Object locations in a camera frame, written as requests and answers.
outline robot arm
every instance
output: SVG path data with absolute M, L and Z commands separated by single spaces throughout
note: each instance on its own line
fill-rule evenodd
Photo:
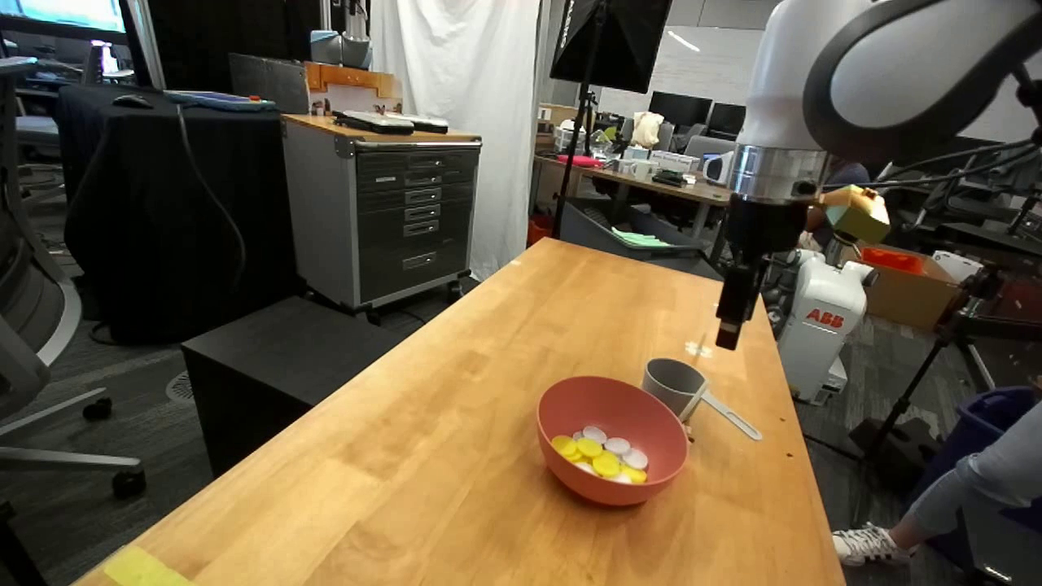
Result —
M 715 346 L 736 348 L 768 259 L 795 248 L 827 153 L 862 163 L 938 153 L 1008 74 L 1030 86 L 1021 63 L 1039 45 L 1042 0 L 782 0 L 730 179 Z

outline red bowl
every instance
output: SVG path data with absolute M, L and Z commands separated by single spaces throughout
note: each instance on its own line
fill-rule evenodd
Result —
M 554 435 L 574 435 L 582 426 L 625 435 L 647 453 L 647 483 L 623 485 L 590 477 L 554 449 Z M 540 449 L 549 477 L 587 501 L 631 508 L 666 490 L 688 464 L 688 434 L 676 416 L 650 395 L 613 377 L 566 377 L 554 383 L 538 411 Z

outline floor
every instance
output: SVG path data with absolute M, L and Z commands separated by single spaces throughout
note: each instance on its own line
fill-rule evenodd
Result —
M 63 248 L 54 218 L 57 204 L 43 204 L 38 221 L 54 248 Z M 702 261 L 653 259 L 658 263 L 712 276 Z M 382 320 L 384 340 L 408 340 L 422 320 L 435 317 L 440 295 L 419 295 L 394 306 Z M 915 364 L 923 358 L 929 340 L 867 324 L 845 346 L 851 383 L 823 407 L 796 403 L 807 453 L 818 471 L 819 498 L 832 529 L 851 529 L 867 519 L 894 521 L 902 498 L 884 490 L 867 467 L 851 459 L 845 429 L 867 416 L 884 416 L 892 399 L 904 388 Z M 1027 346 L 995 346 L 990 358 L 1002 361 L 1002 383 L 1020 383 Z M 69 395 L 103 383 L 114 399 L 114 416 L 84 424 L 64 413 L 15 444 L 133 453 L 145 464 L 150 490 L 135 501 L 114 501 L 106 471 L 54 471 L 54 468 L 0 468 L 0 495 L 15 504 L 14 529 L 46 570 L 49 582 L 71 582 L 112 552 L 159 521 L 178 501 L 209 483 L 209 459 L 193 407 L 193 392 L 182 374 L 178 348 L 120 348 L 80 324 L 75 346 L 63 354 L 51 383 L 36 403 L 54 403 Z M 907 424 L 929 435 L 945 435 L 976 388 L 956 353 L 945 353 L 907 411 Z M 851 574 L 853 586 L 902 586 L 902 582 L 961 582 L 961 574 L 935 553 L 919 553 L 900 574 Z

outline person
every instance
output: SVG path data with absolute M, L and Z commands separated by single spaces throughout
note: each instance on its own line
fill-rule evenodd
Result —
M 950 535 L 967 498 L 1001 508 L 1030 508 L 1042 498 L 1042 403 L 1034 400 L 995 444 L 956 459 L 938 477 L 892 529 L 862 524 L 832 530 L 845 570 L 902 568 L 919 544 Z

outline office chair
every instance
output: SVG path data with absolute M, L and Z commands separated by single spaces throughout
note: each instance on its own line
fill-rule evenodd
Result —
M 15 116 L 14 80 L 36 65 L 36 60 L 0 60 L 0 172 L 7 179 L 0 204 L 0 416 L 23 411 L 46 388 L 49 368 L 69 348 L 80 324 L 77 289 L 46 253 L 43 239 L 30 227 L 19 197 L 19 158 L 15 138 L 11 134 Z M 38 413 L 4 420 L 0 444 L 46 416 L 64 413 L 80 403 L 88 403 L 88 420 L 106 416 L 112 407 L 103 400 L 103 392 L 88 392 Z M 0 467 L 4 464 L 118 468 L 112 483 L 118 498 L 144 491 L 141 459 L 131 457 L 0 445 Z

